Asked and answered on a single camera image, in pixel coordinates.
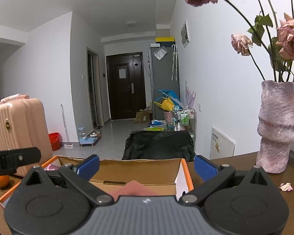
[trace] silver rivet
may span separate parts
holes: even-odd
[[[185,203],[194,203],[197,200],[197,197],[193,194],[187,194],[182,196],[182,201]]]
[[[97,196],[96,201],[99,203],[108,203],[112,201],[112,197],[108,194],[102,194]]]

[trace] vase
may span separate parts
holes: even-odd
[[[294,83],[262,82],[258,134],[262,137],[256,164],[268,173],[282,173],[294,142]]]

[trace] orange box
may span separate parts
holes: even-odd
[[[54,156],[41,166],[46,168],[49,164],[62,166],[67,163],[76,165],[81,161],[83,159]],[[183,192],[188,193],[194,189],[186,161],[178,158],[167,160],[100,160],[99,171],[89,182],[109,194],[132,180],[147,186],[158,195],[176,195],[177,199],[182,196]],[[18,185],[19,183],[0,197],[0,205],[3,208]]]

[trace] refrigerator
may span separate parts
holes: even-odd
[[[158,59],[154,56],[154,52],[159,48],[149,48],[149,68],[151,79],[151,100],[152,100],[152,115],[153,119],[164,120],[163,111],[154,104],[154,101],[159,98],[162,93],[158,92],[159,89],[173,90],[180,98],[180,83],[179,73],[177,73],[177,80],[175,80],[175,67],[174,77],[172,77],[172,65],[173,65],[173,48],[166,48],[167,53],[162,59]]]

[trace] tile floor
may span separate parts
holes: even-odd
[[[67,149],[62,147],[54,151],[53,155],[71,156],[75,158],[87,158],[96,154],[100,159],[121,160],[124,153],[125,141],[132,131],[142,130],[148,127],[148,123],[135,123],[135,120],[114,120],[110,121],[101,131],[101,139],[97,144],[85,147],[76,147]]]

